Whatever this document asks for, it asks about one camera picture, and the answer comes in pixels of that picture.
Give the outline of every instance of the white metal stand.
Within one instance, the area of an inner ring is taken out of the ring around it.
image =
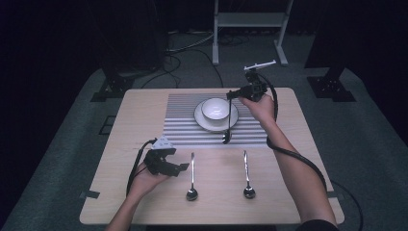
[[[274,44],[281,65],[288,65],[288,60],[282,49],[282,41],[291,14],[293,0],[289,0],[288,7],[284,13],[220,13],[218,11],[218,0],[215,1],[213,64],[219,64],[219,27],[280,27],[279,39],[275,40]]]

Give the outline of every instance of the person's arm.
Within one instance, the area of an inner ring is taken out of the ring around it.
[[[264,95],[259,102],[252,102],[242,97],[240,97],[240,101],[260,122],[273,145],[297,153],[275,122],[273,100],[269,95]],[[288,191],[299,212],[301,222],[323,219],[337,226],[333,209],[327,199],[326,190],[315,171],[291,156],[275,150],[273,152]]]
[[[166,175],[153,175],[148,169],[144,168],[144,163],[138,166],[136,172],[139,172],[139,174],[133,180],[129,194],[117,210],[114,218],[106,227],[106,231],[127,231],[141,199],[153,191],[157,185],[169,178],[169,176]]]

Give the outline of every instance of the metal spoon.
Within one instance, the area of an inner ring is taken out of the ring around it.
[[[243,195],[248,198],[252,199],[255,197],[256,193],[254,189],[249,185],[249,173],[248,173],[248,161],[247,161],[247,154],[246,151],[243,151],[243,160],[245,161],[245,172],[246,172],[246,188],[243,190]]]
[[[232,99],[230,99],[230,106],[229,106],[228,130],[226,130],[225,133],[224,133],[224,136],[222,136],[222,143],[224,143],[224,144],[227,144],[232,138],[232,133],[231,133],[231,105],[232,105]]]
[[[188,201],[195,200],[198,197],[198,191],[194,188],[194,153],[191,153],[191,189],[186,194]]]

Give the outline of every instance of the person's left hand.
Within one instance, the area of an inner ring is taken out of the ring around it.
[[[170,178],[169,176],[162,174],[153,175],[147,169],[145,163],[141,163],[138,166],[135,174],[138,175],[133,180],[128,196],[132,194],[144,196],[153,191],[157,185]]]

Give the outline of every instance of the person's left arm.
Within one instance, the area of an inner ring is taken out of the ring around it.
[[[145,169],[145,167],[146,165],[144,163],[138,166],[136,172],[139,174],[136,173],[137,176],[133,180],[129,194],[117,210],[108,227],[106,227],[106,231],[128,230],[132,222],[133,214],[143,197],[153,191],[157,185],[169,178],[169,176],[166,175],[153,175],[148,169]]]

